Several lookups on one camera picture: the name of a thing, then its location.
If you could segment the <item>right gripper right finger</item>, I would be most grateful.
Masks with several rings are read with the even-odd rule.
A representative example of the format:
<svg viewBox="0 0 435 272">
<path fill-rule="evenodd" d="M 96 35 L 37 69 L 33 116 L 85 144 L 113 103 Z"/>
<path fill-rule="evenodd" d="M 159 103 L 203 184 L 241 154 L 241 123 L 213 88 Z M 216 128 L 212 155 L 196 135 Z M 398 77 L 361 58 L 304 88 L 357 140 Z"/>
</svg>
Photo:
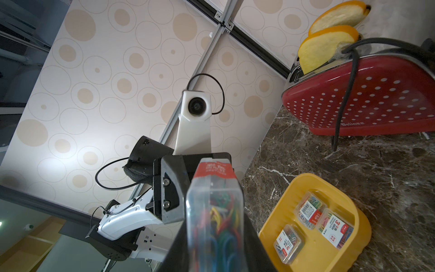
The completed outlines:
<svg viewBox="0 0 435 272">
<path fill-rule="evenodd" d="M 249 272 L 274 272 L 271 262 L 248 213 L 244 211 L 244 255 Z"/>
</svg>

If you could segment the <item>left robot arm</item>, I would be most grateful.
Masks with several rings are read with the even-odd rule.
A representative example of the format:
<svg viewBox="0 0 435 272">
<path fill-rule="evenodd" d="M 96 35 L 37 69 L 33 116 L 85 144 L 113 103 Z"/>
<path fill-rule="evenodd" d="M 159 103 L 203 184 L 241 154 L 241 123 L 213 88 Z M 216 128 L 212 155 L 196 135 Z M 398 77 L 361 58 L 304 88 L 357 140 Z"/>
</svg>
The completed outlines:
<svg viewBox="0 0 435 272">
<path fill-rule="evenodd" d="M 173 155 L 172 148 L 142 136 L 124 170 L 138 184 L 151 185 L 151 189 L 124 204 L 112 200 L 85 240 L 112 261 L 164 261 L 173 239 L 156 233 L 151 226 L 184 221 L 186 195 L 203 158 L 230 160 L 231 155 Z"/>
</svg>

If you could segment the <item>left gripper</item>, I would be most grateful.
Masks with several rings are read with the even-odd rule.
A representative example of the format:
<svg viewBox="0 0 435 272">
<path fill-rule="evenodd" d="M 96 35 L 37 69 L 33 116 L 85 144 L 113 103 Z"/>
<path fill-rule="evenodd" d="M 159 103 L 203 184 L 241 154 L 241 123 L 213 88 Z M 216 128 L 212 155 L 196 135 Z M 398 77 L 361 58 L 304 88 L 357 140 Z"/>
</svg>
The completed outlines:
<svg viewBox="0 0 435 272">
<path fill-rule="evenodd" d="M 163 224 L 185 219 L 185 197 L 203 158 L 232 160 L 229 153 L 165 155 L 154 161 L 154 214 Z"/>
</svg>

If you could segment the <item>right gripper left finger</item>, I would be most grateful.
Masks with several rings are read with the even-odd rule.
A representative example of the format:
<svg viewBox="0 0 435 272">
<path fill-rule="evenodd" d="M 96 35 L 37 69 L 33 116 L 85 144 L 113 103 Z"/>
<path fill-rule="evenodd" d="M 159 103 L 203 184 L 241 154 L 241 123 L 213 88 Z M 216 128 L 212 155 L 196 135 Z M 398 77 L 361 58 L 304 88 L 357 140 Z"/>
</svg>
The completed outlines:
<svg viewBox="0 0 435 272">
<path fill-rule="evenodd" d="M 172 246 L 157 272 L 188 272 L 189 248 L 186 224 L 182 224 Z"/>
</svg>

